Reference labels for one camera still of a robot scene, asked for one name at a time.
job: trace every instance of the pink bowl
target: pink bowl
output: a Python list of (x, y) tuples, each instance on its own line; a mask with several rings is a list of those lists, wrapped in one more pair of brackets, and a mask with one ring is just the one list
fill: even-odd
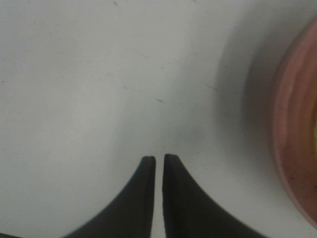
[(273, 154), (288, 194), (317, 228), (317, 21), (284, 58), (276, 75), (271, 117)]

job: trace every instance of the white floor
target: white floor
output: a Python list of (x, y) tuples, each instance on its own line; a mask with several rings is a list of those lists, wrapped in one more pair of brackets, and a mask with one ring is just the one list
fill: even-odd
[(315, 238), (267, 147), (274, 69), (315, 0), (0, 0), (0, 233), (58, 238), (165, 153), (270, 238)]

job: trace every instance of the white surface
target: white surface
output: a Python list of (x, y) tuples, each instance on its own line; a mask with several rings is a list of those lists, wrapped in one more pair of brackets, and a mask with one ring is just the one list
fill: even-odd
[(317, 231), (285, 194), (262, 118), (315, 0), (0, 0), (0, 231), (61, 237), (157, 158), (270, 238)]

